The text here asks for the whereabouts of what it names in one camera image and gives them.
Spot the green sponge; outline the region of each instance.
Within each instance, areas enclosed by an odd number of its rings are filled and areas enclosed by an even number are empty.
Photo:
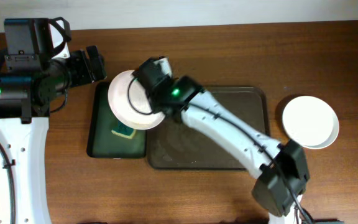
[[[117,125],[113,127],[111,132],[117,136],[132,139],[136,133],[136,129],[130,128],[125,124],[122,124],[120,121],[117,121]]]

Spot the gray tray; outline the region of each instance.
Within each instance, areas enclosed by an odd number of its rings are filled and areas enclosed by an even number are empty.
[[[207,88],[226,109],[269,135],[266,102],[255,87]],[[147,131],[147,160],[155,169],[245,170],[239,161],[203,134],[166,119]]]

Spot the white wall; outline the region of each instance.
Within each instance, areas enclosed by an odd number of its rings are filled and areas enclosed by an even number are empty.
[[[71,29],[358,19],[358,0],[0,0],[7,17],[58,17]]]

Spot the wooden table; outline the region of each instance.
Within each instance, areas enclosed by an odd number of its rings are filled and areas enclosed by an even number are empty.
[[[311,180],[302,204],[315,218],[358,223],[358,21],[81,30],[73,32],[70,49],[94,44],[106,58],[108,80],[166,55],[176,76],[263,89],[272,136],[281,141],[287,141],[278,125],[283,99],[304,94],[326,101],[339,117],[340,133],[332,146],[306,150]],[[95,87],[70,91],[66,108],[50,118],[45,166],[53,223],[267,218],[246,172],[160,171],[144,159],[88,157]]]

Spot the white plate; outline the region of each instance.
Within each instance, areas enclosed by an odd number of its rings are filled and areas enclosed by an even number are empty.
[[[282,119],[288,136],[309,149],[325,148],[339,134],[339,120],[334,110],[313,96],[291,100],[284,108]]]
[[[160,124],[165,115],[163,113],[144,115],[136,112],[129,104],[127,91],[133,70],[125,71],[117,75],[109,86],[109,106],[114,115],[123,124],[133,129],[146,130]],[[138,81],[134,81],[129,91],[129,97],[134,107],[144,113],[151,111],[144,88]]]

